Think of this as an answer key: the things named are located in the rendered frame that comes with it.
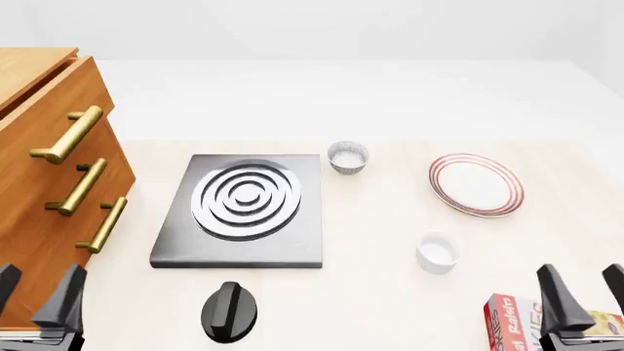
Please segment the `deep wooden drawer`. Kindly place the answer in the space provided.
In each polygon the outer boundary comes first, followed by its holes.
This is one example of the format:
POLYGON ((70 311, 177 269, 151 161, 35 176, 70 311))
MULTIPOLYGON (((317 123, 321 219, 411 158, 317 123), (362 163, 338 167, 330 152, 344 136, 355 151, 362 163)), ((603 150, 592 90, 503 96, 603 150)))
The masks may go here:
POLYGON ((32 315, 48 300, 70 265, 85 266, 94 253, 74 248, 75 242, 90 241, 108 210, 101 203, 127 198, 132 183, 94 189, 72 216, 47 211, 36 202, 9 227, 0 220, 0 266, 15 265, 19 283, 0 315, 0 329, 32 329, 32 315))

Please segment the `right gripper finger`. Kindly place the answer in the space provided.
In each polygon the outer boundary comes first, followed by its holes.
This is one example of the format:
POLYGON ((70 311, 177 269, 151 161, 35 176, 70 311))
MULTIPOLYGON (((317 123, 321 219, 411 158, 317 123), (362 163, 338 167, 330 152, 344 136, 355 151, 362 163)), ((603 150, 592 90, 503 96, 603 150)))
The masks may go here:
POLYGON ((624 267, 618 263, 613 263, 602 274, 620 310, 624 312, 624 267))
POLYGON ((542 301, 542 335, 583 333, 596 324, 566 287, 554 265, 544 264, 536 274, 542 301))

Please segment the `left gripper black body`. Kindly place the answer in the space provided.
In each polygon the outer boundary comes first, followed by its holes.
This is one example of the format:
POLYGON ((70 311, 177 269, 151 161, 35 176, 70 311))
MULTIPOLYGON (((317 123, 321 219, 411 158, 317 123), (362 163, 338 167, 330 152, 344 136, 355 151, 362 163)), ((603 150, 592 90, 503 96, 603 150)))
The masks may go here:
POLYGON ((0 351, 81 351, 85 339, 66 330, 0 331, 0 351))

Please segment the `flat black stove plate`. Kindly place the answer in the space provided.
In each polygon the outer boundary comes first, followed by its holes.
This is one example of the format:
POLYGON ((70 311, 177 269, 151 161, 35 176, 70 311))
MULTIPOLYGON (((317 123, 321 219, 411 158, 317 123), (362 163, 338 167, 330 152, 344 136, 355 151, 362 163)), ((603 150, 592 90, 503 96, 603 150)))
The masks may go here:
POLYGON ((319 155, 193 155, 149 262, 153 268, 322 268, 319 155))

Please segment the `white plate with red rings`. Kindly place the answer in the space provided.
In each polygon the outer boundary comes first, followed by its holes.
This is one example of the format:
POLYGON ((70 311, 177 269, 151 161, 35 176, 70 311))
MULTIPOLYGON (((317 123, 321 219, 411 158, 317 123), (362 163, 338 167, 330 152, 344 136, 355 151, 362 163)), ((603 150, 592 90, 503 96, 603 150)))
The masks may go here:
POLYGON ((525 200, 524 187, 510 169, 477 154, 438 157, 429 167, 428 180, 441 201, 468 215, 511 215, 525 200))

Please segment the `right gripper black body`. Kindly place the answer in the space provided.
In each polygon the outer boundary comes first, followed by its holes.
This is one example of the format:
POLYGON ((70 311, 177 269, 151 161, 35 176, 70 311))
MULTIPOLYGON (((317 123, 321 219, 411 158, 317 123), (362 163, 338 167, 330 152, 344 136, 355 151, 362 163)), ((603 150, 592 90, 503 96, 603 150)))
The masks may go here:
POLYGON ((542 351, 624 351, 624 335, 585 335, 580 331, 548 332, 542 351))

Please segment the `patterned grey bowl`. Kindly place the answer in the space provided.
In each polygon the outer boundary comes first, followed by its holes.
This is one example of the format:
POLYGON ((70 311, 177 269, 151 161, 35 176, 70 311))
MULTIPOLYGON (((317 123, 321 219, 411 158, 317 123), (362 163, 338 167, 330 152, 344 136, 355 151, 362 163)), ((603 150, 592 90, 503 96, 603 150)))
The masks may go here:
POLYGON ((368 150, 359 142, 343 140, 328 148, 328 160, 341 175, 355 175, 365 168, 370 158, 368 150))

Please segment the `medium wooden drawer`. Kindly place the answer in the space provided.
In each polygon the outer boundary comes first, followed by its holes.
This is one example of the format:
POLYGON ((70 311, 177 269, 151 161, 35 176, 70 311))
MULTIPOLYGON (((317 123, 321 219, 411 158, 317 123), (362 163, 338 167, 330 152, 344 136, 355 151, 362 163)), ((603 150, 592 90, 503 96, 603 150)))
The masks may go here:
POLYGON ((32 157, 51 148, 74 122, 18 119, 0 129, 0 230, 47 216, 79 216, 125 195, 135 176, 106 118, 59 164, 32 157))

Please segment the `round black stove knob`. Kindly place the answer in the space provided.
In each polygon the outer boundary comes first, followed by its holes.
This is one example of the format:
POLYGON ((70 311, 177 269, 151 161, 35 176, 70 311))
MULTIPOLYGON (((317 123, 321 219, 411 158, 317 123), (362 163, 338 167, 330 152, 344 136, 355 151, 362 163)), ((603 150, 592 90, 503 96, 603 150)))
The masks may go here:
POLYGON ((212 341, 230 344, 252 331, 257 315, 254 296, 239 283, 225 282, 204 303, 201 325, 212 341))

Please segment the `plain white bowl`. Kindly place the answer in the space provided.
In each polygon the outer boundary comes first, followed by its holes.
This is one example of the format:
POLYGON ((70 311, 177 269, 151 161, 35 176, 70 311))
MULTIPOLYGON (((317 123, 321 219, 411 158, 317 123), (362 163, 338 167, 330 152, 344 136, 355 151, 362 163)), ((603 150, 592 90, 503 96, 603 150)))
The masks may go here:
POLYGON ((416 259, 420 267, 430 274, 448 274, 460 258, 457 241, 441 230, 428 230, 418 239, 416 259))

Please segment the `shallow wooden drawer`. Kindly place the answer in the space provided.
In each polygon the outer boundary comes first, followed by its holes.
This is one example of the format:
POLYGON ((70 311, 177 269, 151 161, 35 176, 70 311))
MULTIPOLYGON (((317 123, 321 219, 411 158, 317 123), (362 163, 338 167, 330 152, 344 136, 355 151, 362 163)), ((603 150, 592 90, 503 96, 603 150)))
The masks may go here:
POLYGON ((67 113, 84 111, 92 105, 109 112, 112 100, 94 58, 77 58, 10 110, 0 120, 0 132, 59 131, 70 124, 67 113))

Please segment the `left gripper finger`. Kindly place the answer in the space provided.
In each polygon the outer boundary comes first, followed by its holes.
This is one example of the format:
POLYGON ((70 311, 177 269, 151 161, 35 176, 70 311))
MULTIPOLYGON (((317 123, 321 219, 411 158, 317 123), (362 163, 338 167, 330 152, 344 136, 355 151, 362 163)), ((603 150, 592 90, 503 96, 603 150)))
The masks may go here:
POLYGON ((41 329, 82 333, 82 300, 86 277, 87 271, 81 265, 70 265, 53 294, 31 321, 41 329))
POLYGON ((2 315, 9 297, 17 287, 21 274, 22 272, 11 263, 0 268, 0 315, 2 315))

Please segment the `red printed cookies box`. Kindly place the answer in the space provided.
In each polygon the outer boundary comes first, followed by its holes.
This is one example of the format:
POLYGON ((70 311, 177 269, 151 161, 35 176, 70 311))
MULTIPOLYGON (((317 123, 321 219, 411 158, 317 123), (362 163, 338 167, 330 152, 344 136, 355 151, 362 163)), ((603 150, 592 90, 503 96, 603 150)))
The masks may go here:
MULTIPOLYGON (((586 336, 624 337, 624 317, 587 311, 595 325, 586 336)), ((484 306, 490 351, 542 351, 542 306, 539 300, 494 293, 484 306)))

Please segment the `wooden cabinet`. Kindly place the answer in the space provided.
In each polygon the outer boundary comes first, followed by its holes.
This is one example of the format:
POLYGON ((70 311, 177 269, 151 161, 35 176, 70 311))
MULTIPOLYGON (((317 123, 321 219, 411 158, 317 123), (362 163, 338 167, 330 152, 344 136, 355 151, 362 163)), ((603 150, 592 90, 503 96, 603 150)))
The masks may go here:
MULTIPOLYGON (((0 120, 38 85, 45 84, 65 64, 79 58, 88 57, 80 57, 74 48, 0 48, 0 120)), ((102 117, 107 119, 113 107, 112 101, 111 110, 103 111, 102 117)))

